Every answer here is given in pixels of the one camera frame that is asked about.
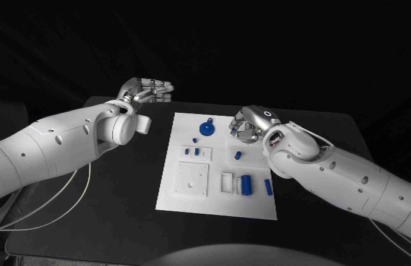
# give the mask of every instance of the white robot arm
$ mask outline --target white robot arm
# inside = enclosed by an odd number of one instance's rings
[[[0,141],[0,197],[27,184],[84,167],[133,138],[151,120],[137,115],[141,103],[169,102],[170,82],[130,79],[117,100],[36,121]]]
[[[320,146],[296,123],[281,124],[274,112],[247,106],[231,134],[245,143],[262,137],[262,154],[274,173],[294,178],[332,205],[379,221],[411,237],[411,183],[365,158],[333,145]]]

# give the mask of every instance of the blue object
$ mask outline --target blue object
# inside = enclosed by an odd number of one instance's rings
[[[239,160],[239,157],[241,157],[241,152],[238,151],[236,153],[235,153],[235,160]]]
[[[199,133],[206,137],[213,134],[212,118],[209,118],[208,121],[199,126]]]
[[[267,195],[268,195],[268,196],[273,196],[270,180],[265,179],[264,182],[265,182],[265,188],[267,188]]]
[[[241,176],[241,194],[242,194],[242,196],[251,196],[252,195],[251,176],[249,175]]]

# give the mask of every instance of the black table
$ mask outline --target black table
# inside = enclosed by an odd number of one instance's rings
[[[92,97],[87,106],[110,99]],[[239,108],[193,103],[143,105],[138,113],[153,120],[149,135],[136,134],[125,146],[92,163],[89,189],[79,205],[48,227],[13,233],[7,252],[138,265],[196,246],[251,243],[296,249],[346,265],[410,265],[411,259],[366,218],[336,208],[296,180],[281,179],[273,172],[278,221],[154,209],[174,112],[234,116]],[[348,115],[273,110],[283,122],[293,120],[336,146],[372,159]],[[39,184],[26,212],[50,198],[68,178],[69,175]],[[62,195],[17,228],[42,225],[66,211],[82,193],[87,178],[84,167]]]

